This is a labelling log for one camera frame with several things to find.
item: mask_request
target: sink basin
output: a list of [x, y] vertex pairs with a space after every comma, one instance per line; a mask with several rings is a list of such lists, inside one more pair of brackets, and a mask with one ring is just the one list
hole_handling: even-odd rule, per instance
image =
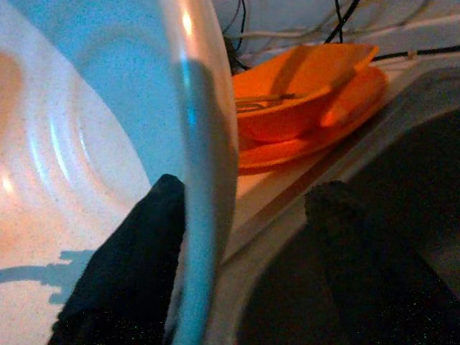
[[[382, 211], [460, 298], [460, 70], [417, 79], [316, 181], [343, 180]], [[238, 344], [348, 344], [309, 228], [247, 298]]]

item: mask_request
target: white cable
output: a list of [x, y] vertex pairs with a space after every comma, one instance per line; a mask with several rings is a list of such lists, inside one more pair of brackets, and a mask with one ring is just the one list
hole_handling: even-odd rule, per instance
[[225, 38], [230, 40], [237, 40], [239, 38], [263, 38], [263, 37], [279, 37], [279, 38], [304, 38], [309, 34], [319, 32], [317, 30], [302, 31], [302, 32], [280, 32], [280, 31], [251, 31], [243, 32], [242, 34], [230, 34]]

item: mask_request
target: wall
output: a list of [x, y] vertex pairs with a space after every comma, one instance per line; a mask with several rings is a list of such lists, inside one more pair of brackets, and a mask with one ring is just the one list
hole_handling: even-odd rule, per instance
[[[221, 27], [226, 28], [236, 13], [239, 0], [213, 0]], [[336, 25], [334, 0], [246, 0], [246, 32], [315, 30], [303, 40], [246, 39], [240, 52], [254, 53], [274, 47], [301, 42], [322, 41]], [[351, 0], [340, 0], [342, 14]], [[242, 6], [226, 35], [236, 35], [242, 22]], [[352, 32], [375, 31], [401, 23], [422, 22], [428, 19], [460, 14], [459, 0], [361, 0], [347, 22], [345, 38], [355, 40]]]

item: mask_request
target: stacked orange dishes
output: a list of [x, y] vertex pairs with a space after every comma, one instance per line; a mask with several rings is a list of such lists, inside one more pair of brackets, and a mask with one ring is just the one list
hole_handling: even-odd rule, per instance
[[387, 81], [369, 67], [370, 45], [300, 46], [233, 77], [240, 168], [267, 167], [321, 150], [381, 106]]

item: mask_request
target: orange plastic plate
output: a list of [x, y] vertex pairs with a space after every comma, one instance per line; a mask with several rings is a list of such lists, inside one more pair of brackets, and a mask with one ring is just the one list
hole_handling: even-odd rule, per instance
[[233, 77], [235, 97], [301, 93], [304, 97], [279, 102], [267, 109], [238, 113], [238, 118], [261, 116], [324, 96], [367, 67], [377, 54], [373, 45], [328, 44], [293, 48]]
[[321, 125], [297, 139], [240, 147], [239, 167], [268, 167], [309, 155], [343, 139], [382, 106], [387, 79], [378, 68], [366, 68], [347, 83], [321, 115]]

